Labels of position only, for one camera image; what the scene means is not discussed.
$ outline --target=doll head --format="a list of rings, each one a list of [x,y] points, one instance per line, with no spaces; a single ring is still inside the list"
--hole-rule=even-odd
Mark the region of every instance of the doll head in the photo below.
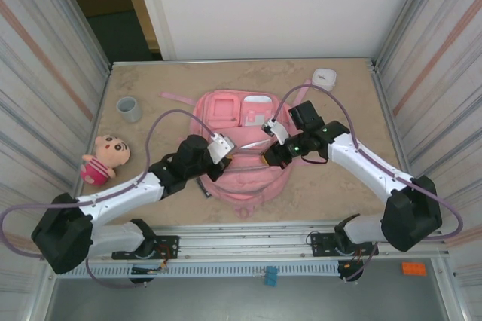
[[[115,168],[125,164],[130,157],[127,144],[112,135],[96,137],[96,158],[107,167]]]

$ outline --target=orange block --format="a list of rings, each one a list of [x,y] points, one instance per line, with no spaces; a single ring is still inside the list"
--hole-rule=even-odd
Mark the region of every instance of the orange block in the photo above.
[[[427,269],[423,263],[402,262],[401,271],[410,276],[426,276]]]

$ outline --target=tabletop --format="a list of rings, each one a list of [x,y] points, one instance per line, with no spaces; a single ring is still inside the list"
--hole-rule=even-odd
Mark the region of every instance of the tabletop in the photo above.
[[[115,66],[108,82],[99,120],[99,135],[122,138],[131,149],[129,161],[115,169],[117,176],[101,187],[110,188],[142,172],[144,142],[154,120],[169,109],[192,111],[192,106],[159,96],[166,91],[191,99],[216,89],[272,93],[281,98],[294,86],[311,78],[318,68],[333,69],[337,83],[332,90],[346,107],[358,139],[389,163],[398,166],[366,59],[255,60],[186,63],[138,63]],[[124,96],[137,99],[142,118],[130,124],[117,113],[116,103]],[[288,98],[293,101],[295,95]],[[342,111],[320,91],[310,89],[311,100],[325,122],[347,125]],[[151,139],[151,159],[158,161],[178,148],[188,135],[189,118],[174,114],[164,118]],[[84,186],[83,194],[99,191]],[[206,198],[193,180],[186,188],[160,202],[141,206],[118,222],[142,218],[150,226],[203,225],[236,222],[311,221],[344,219],[355,213],[382,212],[383,205],[349,171],[337,164],[294,166],[284,191],[274,200],[256,206],[247,219],[240,219],[233,206],[214,197]]]

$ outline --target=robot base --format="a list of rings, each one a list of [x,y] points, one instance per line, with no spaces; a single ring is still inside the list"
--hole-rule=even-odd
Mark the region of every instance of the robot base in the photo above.
[[[372,242],[351,244],[350,247],[340,247],[339,237],[335,233],[313,233],[310,235],[310,245],[313,257],[340,257],[370,255],[375,245]]]
[[[145,254],[145,252],[138,252],[138,250],[134,252],[114,252],[112,253],[112,259],[145,260],[178,258],[179,236],[156,235],[154,239],[154,248],[151,248],[151,251],[148,254]]]

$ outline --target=backpack strap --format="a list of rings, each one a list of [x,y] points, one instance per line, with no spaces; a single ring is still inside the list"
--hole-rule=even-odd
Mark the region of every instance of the backpack strap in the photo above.
[[[255,212],[255,205],[249,204],[248,206],[235,206],[234,212],[236,212],[238,217],[240,217],[241,219],[246,219],[251,217]]]
[[[303,83],[303,85],[308,85],[308,84],[311,84],[311,78],[308,78]],[[297,106],[297,105],[301,104],[301,102],[303,101],[303,98],[307,94],[308,90],[309,90],[309,87],[302,87],[301,89],[299,89],[298,94],[294,98],[293,106]]]
[[[163,97],[164,99],[171,99],[171,100],[183,102],[184,104],[188,104],[191,106],[196,106],[196,102],[197,102],[196,100],[189,99],[188,97],[178,96],[173,93],[162,92],[159,94],[159,96]]]

